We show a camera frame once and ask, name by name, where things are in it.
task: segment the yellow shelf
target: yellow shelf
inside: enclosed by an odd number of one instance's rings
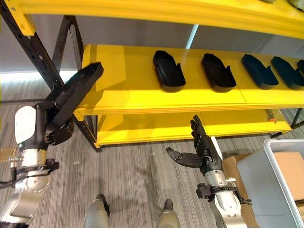
[[[161,140],[190,139],[190,120],[198,114],[210,136],[288,131],[278,110],[277,123],[269,122],[265,110],[169,114],[111,114],[98,118],[96,146]]]
[[[186,85],[177,93],[160,89],[152,62],[156,50],[165,50],[181,62]],[[216,93],[207,81],[201,59],[213,53],[231,71],[237,86],[228,93]],[[241,63],[244,53],[214,50],[184,50],[161,47],[87,45],[83,67],[100,61],[104,73],[75,111],[84,115],[181,113],[200,111],[297,108],[304,106],[304,92],[289,89],[276,75],[279,85],[271,90],[258,88]],[[255,55],[269,64],[271,56]],[[297,59],[286,58],[292,65]]]
[[[95,145],[190,139],[190,120],[195,114],[103,115],[98,117]]]
[[[201,24],[304,38],[304,14],[286,0],[5,0],[21,31],[31,14],[84,15]]]
[[[286,132],[291,128],[278,109],[272,110],[276,123],[268,121],[266,110],[240,110],[202,112],[208,135],[228,136],[240,134]]]

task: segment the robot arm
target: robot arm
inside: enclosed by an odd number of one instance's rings
[[[196,154],[179,153],[170,147],[167,148],[167,152],[176,163],[200,169],[207,184],[199,184],[196,193],[198,198],[208,199],[218,228],[246,228],[240,204],[250,204],[250,200],[244,200],[240,196],[236,185],[229,185],[233,182],[226,179],[222,159],[211,138],[206,135],[199,117],[195,115],[193,119],[190,123]]]
[[[64,87],[55,87],[44,102],[20,108],[15,115],[15,136],[20,156],[11,158],[11,180],[0,189],[15,191],[0,214],[0,228],[27,228],[49,186],[49,174],[59,168],[47,159],[48,146],[68,140],[74,132],[73,111],[102,75],[100,63],[77,72]]]

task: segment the cable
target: cable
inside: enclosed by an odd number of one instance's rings
[[[14,185],[18,181],[26,179],[26,178],[29,178],[29,177],[41,177],[41,176],[48,176],[48,175],[49,175],[49,173],[47,173],[47,174],[31,175],[31,176],[23,176],[23,177],[20,177],[20,178],[18,178],[16,180],[11,180],[11,181],[7,181],[7,182],[0,181],[0,184],[2,184],[2,185],[0,185],[0,189],[5,189],[5,188],[8,188],[8,187],[14,187]]]

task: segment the white wall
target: white wall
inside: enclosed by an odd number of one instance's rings
[[[52,57],[62,16],[35,15],[37,33]],[[84,43],[184,48],[192,25],[77,17]],[[191,48],[217,49],[304,58],[304,40],[228,28],[200,26]],[[63,69],[76,69],[73,47],[67,38]],[[35,70],[11,31],[1,20],[0,72]]]

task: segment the silver metal joint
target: silver metal joint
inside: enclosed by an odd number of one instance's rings
[[[207,183],[212,186],[228,186],[225,175],[221,170],[212,170],[205,173]]]
[[[21,166],[44,165],[47,159],[46,150],[27,149],[21,152]]]

